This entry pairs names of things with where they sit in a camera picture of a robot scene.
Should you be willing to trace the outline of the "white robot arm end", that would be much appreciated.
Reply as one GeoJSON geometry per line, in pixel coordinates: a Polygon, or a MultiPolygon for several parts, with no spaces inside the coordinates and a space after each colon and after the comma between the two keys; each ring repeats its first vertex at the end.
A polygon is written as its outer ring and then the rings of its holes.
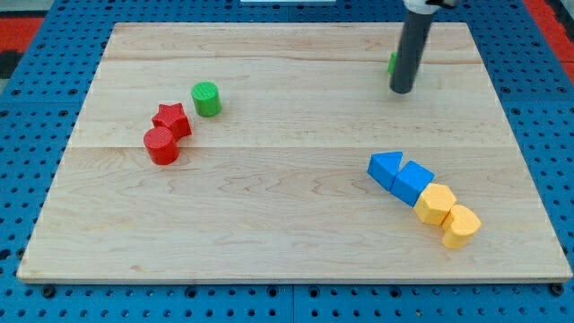
{"type": "Polygon", "coordinates": [[[439,8],[454,9],[459,0],[403,0],[405,8],[417,14],[434,14],[439,8]]]}

